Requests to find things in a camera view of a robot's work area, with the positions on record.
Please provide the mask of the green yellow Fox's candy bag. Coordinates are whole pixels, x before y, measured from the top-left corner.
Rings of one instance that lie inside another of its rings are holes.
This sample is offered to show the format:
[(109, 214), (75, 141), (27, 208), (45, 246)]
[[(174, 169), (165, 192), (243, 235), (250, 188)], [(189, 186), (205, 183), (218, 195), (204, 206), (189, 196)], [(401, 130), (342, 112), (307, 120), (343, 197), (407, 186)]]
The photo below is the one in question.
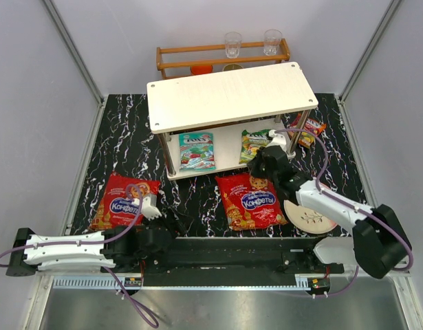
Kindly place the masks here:
[(253, 160), (257, 155), (257, 151), (270, 143), (269, 132), (269, 129), (253, 132), (242, 131), (239, 164), (247, 164)]

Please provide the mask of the orange Fox's candy bag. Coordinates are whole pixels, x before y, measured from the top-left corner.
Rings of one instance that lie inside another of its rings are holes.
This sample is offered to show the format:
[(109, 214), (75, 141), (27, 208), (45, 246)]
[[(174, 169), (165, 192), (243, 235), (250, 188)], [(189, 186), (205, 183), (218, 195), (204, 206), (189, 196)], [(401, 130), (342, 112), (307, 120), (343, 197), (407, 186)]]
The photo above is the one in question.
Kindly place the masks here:
[[(300, 119), (301, 119), (301, 113), (298, 113), (297, 117), (291, 123), (290, 127), (296, 128)], [(318, 122), (314, 119), (308, 118), (305, 122), (305, 126), (303, 127), (303, 129), (311, 132), (312, 134), (302, 132), (301, 135), (300, 135), (300, 138), (298, 140), (298, 143), (301, 146), (309, 149), (311, 147), (311, 145), (313, 143), (315, 143), (315, 141), (316, 141), (315, 135), (319, 136), (326, 129), (326, 127), (327, 127), (326, 124), (322, 124), (322, 123), (320, 123), (320, 122)], [(295, 133), (298, 133), (298, 132), (289, 131), (288, 136), (292, 139), (292, 137)]]

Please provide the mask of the teal Fox's mint candy bag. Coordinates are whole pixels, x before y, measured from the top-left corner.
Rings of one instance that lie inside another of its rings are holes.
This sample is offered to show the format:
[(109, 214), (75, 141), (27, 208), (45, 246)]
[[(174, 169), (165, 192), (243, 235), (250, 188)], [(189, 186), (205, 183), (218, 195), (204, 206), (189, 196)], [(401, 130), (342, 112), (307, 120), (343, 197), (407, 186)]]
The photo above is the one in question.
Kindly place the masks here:
[(216, 169), (212, 133), (182, 133), (179, 135), (179, 143), (181, 171), (211, 171)]

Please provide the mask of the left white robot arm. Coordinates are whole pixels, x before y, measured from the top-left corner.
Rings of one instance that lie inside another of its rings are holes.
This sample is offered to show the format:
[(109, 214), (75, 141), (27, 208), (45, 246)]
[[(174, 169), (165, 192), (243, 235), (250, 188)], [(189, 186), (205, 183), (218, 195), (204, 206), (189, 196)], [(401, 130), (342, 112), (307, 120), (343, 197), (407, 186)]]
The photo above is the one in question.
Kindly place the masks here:
[(143, 224), (125, 225), (76, 236), (41, 236), (29, 228), (18, 229), (6, 276), (32, 276), (37, 272), (112, 270), (137, 272), (144, 262), (161, 256), (177, 237), (186, 235), (186, 217), (169, 208)]

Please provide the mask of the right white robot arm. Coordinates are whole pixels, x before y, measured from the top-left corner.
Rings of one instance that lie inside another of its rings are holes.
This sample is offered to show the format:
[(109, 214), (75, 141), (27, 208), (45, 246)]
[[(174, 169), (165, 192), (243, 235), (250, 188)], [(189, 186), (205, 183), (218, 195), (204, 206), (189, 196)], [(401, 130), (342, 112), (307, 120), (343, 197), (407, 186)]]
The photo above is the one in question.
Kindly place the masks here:
[(261, 148), (248, 168), (251, 176), (273, 184), (281, 203), (309, 208), (345, 229), (351, 235), (354, 260), (368, 275), (381, 279), (391, 271), (412, 268), (411, 244), (390, 207), (372, 208), (322, 186), (318, 177), (292, 168), (280, 146)]

